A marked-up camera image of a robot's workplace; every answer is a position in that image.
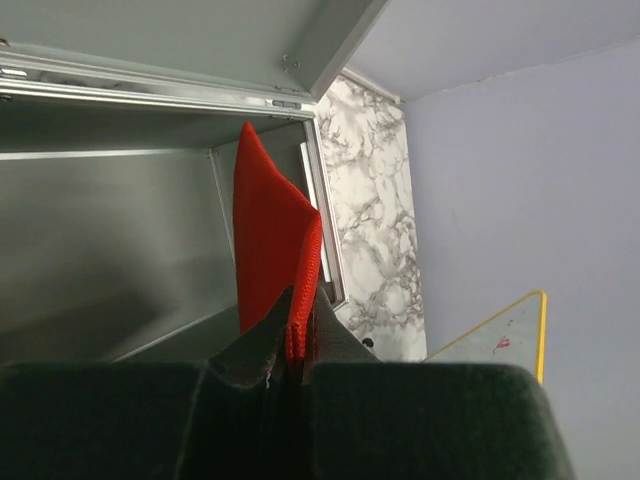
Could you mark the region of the red first aid pouch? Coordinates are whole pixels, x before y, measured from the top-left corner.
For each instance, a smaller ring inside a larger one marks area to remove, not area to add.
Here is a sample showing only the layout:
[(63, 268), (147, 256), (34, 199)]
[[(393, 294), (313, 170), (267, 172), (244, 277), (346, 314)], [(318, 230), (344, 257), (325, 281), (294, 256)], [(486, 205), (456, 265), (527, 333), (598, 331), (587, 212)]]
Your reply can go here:
[(237, 147), (232, 217), (241, 331), (261, 321), (291, 287), (285, 346), (289, 365), (297, 366), (319, 282), (321, 215), (278, 170), (248, 122)]

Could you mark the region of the small whiteboard yellow frame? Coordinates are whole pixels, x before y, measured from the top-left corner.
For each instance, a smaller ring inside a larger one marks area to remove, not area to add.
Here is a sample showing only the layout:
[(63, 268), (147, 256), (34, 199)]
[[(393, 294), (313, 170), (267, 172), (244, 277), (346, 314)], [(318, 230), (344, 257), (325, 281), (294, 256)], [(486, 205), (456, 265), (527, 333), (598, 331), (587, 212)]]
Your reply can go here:
[(548, 297), (533, 291), (430, 354), (426, 361), (521, 367), (544, 381)]

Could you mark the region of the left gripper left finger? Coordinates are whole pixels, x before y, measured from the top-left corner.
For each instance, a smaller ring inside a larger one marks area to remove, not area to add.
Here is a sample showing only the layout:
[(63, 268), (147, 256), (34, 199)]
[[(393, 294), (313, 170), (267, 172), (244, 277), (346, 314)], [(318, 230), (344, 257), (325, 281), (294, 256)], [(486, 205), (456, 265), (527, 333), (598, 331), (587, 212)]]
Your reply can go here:
[(290, 448), (282, 292), (208, 360), (1, 371), (5, 479), (256, 479)]

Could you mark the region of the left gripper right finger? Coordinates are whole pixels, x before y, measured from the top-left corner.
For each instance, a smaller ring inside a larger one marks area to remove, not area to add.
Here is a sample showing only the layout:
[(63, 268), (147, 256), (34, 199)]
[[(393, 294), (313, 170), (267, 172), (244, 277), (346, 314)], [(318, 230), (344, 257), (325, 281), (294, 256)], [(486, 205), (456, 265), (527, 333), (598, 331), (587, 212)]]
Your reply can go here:
[(383, 362), (332, 315), (303, 377), (315, 479), (571, 479), (543, 383), (516, 365)]

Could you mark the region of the grey metal first aid box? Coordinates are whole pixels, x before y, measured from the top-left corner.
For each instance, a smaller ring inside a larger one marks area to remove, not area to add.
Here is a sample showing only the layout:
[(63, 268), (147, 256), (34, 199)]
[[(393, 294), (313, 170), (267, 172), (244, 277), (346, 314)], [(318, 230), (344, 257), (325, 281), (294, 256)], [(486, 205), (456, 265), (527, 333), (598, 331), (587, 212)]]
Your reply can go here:
[(381, 1), (5, 1), (1, 359), (197, 359), (239, 334), (232, 227), (253, 125), (323, 221), (316, 103)]

